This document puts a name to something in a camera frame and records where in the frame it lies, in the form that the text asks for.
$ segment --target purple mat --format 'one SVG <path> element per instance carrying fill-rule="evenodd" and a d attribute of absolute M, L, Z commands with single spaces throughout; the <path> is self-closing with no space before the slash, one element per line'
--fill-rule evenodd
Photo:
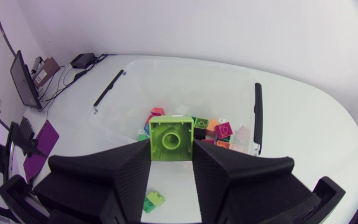
<path fill-rule="evenodd" d="M 43 152 L 46 156 L 49 156 L 50 151 L 52 151 L 57 142 L 57 139 L 59 139 L 59 134 L 47 120 L 38 133 L 36 139 L 38 140 L 37 149 Z M 26 157 L 23 167 L 27 182 L 29 182 L 41 171 L 46 160 L 47 158 L 35 154 L 32 154 L 30 157 Z"/>

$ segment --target magenta duplo block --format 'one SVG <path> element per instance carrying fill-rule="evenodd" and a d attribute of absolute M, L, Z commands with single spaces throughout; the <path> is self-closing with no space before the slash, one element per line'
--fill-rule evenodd
<path fill-rule="evenodd" d="M 226 138 L 233 134 L 229 122 L 216 125 L 215 133 L 218 139 Z"/>
<path fill-rule="evenodd" d="M 214 144 L 214 141 L 212 139 L 203 139 L 202 142 L 211 143 Z"/>

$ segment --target white wall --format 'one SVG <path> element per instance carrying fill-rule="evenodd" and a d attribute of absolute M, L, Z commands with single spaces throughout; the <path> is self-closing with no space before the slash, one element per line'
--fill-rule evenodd
<path fill-rule="evenodd" d="M 242 65 L 324 90 L 358 124 L 356 0 L 23 0 L 19 5 L 40 48 L 59 64 L 79 53 L 108 52 Z"/>
<path fill-rule="evenodd" d="M 36 57 L 44 57 L 44 52 L 35 41 L 17 0 L 0 0 L 0 21 L 13 51 L 22 50 L 24 62 L 29 67 Z"/>

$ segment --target green duplo block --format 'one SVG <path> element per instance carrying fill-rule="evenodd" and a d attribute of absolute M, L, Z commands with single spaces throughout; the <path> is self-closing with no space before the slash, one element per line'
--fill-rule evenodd
<path fill-rule="evenodd" d="M 155 116 L 149 121 L 152 161 L 190 161 L 193 158 L 193 119 Z"/>
<path fill-rule="evenodd" d="M 137 137 L 137 141 L 143 141 L 148 139 L 147 135 L 145 134 L 140 134 L 139 137 Z"/>
<path fill-rule="evenodd" d="M 153 203 L 155 206 L 160 206 L 164 203 L 165 198 L 158 192 L 150 192 L 146 198 Z"/>
<path fill-rule="evenodd" d="M 150 213 L 154 208 L 155 205 L 149 199 L 147 199 L 147 197 L 144 197 L 143 211 L 145 213 Z"/>
<path fill-rule="evenodd" d="M 193 118 L 194 123 L 196 123 L 197 118 L 193 116 L 191 118 Z"/>
<path fill-rule="evenodd" d="M 195 121 L 195 128 L 200 128 L 200 129 L 206 129 L 208 125 L 208 120 L 207 119 L 203 119 L 203 118 L 197 118 Z"/>
<path fill-rule="evenodd" d="M 220 139 L 221 141 L 230 142 L 230 136 Z"/>

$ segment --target red duplo block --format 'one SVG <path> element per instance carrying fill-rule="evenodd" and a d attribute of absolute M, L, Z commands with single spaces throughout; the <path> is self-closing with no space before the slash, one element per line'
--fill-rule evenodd
<path fill-rule="evenodd" d="M 203 139 L 201 141 L 206 142 L 206 143 L 214 144 L 214 141 L 212 139 Z"/>
<path fill-rule="evenodd" d="M 162 109 L 162 108 L 153 108 L 153 109 L 152 109 L 152 115 L 153 115 L 153 116 L 165 115 L 164 109 Z"/>
<path fill-rule="evenodd" d="M 229 122 L 216 125 L 215 133 L 218 139 L 226 138 L 233 134 Z"/>
<path fill-rule="evenodd" d="M 149 122 L 149 120 L 150 119 L 152 119 L 152 117 L 154 117 L 153 115 L 149 115 L 149 117 L 147 118 L 147 120 L 146 120 L 146 123 L 145 124 L 147 124 L 148 122 Z"/>

